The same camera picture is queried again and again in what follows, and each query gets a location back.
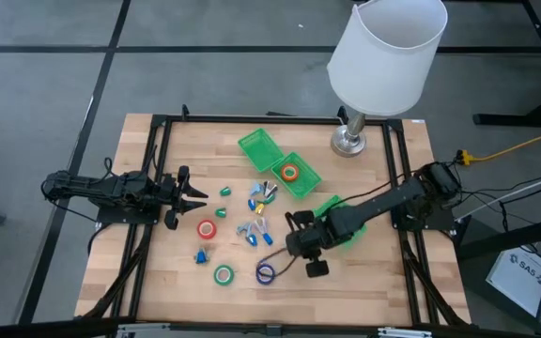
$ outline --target blue plastic piece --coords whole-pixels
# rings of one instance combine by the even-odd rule
[[[261,193],[262,189],[264,189],[264,187],[262,187],[262,185],[260,185],[258,182],[254,182],[254,186],[250,190],[250,196],[254,196],[256,194]]]
[[[257,241],[257,239],[255,238],[255,235],[254,235],[254,234],[252,234],[252,235],[246,237],[246,239],[247,239],[248,243],[250,243],[250,245],[252,245],[252,246],[257,246],[257,245],[258,245],[258,241]]]
[[[267,242],[267,244],[272,245],[272,238],[269,234],[262,234],[262,238]]]
[[[248,207],[250,207],[251,211],[254,211],[255,210],[255,200],[249,199],[248,200]]]
[[[204,249],[200,249],[195,256],[195,264],[204,264],[208,261]]]

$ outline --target silver lamp base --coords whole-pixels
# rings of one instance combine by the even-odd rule
[[[361,132],[364,115],[358,114],[347,125],[339,126],[331,138],[331,149],[342,157],[354,157],[366,147],[366,137]]]

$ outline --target black desk leg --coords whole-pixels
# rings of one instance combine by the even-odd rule
[[[456,256],[458,257],[458,261],[462,261],[484,254],[499,253],[538,241],[541,241],[541,223],[461,245],[456,250]]]

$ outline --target red tape roll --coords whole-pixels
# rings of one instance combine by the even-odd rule
[[[216,235],[216,224],[210,220],[204,220],[197,225],[197,234],[203,239],[210,239]]]

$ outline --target white lamp shade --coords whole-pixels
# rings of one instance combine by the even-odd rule
[[[407,111],[421,98],[447,22],[441,0],[354,5],[327,66],[333,91],[361,113]]]

